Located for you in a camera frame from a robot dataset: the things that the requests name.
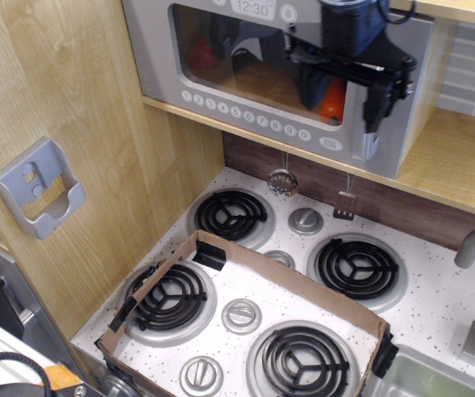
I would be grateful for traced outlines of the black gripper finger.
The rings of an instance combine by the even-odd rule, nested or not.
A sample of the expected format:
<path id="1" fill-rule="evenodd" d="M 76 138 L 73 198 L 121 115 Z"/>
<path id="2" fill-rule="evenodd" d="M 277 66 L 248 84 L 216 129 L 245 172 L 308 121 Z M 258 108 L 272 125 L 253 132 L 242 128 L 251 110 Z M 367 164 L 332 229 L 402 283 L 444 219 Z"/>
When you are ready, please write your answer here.
<path id="1" fill-rule="evenodd" d="M 313 110 L 321 103 L 334 78 L 334 75 L 308 65 L 299 65 L 296 68 L 296 88 L 305 109 Z"/>
<path id="2" fill-rule="evenodd" d="M 394 83 L 390 80 L 377 80 L 367 89 L 362 114 L 366 133 L 377 132 L 382 119 L 389 115 L 396 100 Z"/>

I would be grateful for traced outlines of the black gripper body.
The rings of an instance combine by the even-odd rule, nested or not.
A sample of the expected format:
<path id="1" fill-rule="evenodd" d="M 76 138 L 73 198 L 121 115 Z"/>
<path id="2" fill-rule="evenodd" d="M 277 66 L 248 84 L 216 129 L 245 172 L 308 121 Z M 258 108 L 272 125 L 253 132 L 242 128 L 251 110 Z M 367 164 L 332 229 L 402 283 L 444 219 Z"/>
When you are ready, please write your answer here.
<path id="1" fill-rule="evenodd" d="M 408 22 L 416 2 L 403 17 L 394 18 L 390 11 L 388 1 L 321 1 L 319 22 L 293 25 L 286 32 L 288 60 L 366 88 L 390 80 L 397 99 L 406 98 L 416 59 L 392 43 L 386 28 Z"/>

